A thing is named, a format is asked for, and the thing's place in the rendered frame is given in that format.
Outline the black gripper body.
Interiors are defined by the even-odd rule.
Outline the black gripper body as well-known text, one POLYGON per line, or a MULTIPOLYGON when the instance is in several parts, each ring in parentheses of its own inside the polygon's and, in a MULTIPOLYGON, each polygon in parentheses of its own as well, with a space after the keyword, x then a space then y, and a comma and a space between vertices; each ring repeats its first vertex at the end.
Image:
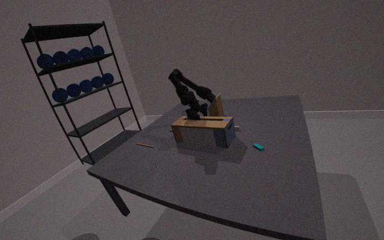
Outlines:
POLYGON ((190 103, 189 107, 191 106, 192 112, 187 115, 188 119, 193 118, 197 116, 197 113, 200 110, 204 110, 206 107, 208 107, 207 103, 204 103, 202 105, 199 104, 199 100, 194 100, 193 102, 190 103))

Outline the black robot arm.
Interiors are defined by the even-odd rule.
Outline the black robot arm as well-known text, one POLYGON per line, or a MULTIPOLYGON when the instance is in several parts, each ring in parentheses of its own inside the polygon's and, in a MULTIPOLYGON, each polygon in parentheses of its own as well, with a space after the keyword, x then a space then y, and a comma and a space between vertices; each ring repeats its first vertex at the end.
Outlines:
POLYGON ((195 90, 196 94, 200 98, 204 100, 207 99, 211 103, 216 98, 216 96, 213 93, 211 93, 210 89, 194 84, 193 82, 188 80, 186 77, 184 77, 178 69, 173 70, 173 72, 169 76, 169 79, 171 80, 172 84, 176 88, 176 93, 179 96, 182 105, 184 106, 196 100, 196 97, 194 96, 193 91, 189 91, 187 86, 195 90), (182 85, 180 82, 182 82, 187 86, 182 85))

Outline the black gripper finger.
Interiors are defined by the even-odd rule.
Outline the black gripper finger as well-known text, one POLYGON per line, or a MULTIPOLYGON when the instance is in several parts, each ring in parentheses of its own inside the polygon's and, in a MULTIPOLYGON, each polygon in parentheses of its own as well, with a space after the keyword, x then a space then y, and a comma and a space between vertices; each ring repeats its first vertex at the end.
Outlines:
POLYGON ((205 108, 204 110, 201 110, 200 111, 204 116, 207 116, 207 108, 205 108))
POLYGON ((199 116, 199 114, 198 114, 197 116, 195 116, 195 117, 193 117, 193 118, 191 118, 191 119, 194 119, 194 120, 200 120, 200 116, 199 116))

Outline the small teal block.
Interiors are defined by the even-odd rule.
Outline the small teal block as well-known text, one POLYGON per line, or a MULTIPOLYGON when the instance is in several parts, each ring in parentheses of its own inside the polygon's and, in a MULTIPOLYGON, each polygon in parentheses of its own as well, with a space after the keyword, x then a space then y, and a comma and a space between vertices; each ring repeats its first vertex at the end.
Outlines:
POLYGON ((256 149, 262 151, 264 149, 264 147, 258 145, 257 143, 253 144, 253 147, 255 147, 256 149))

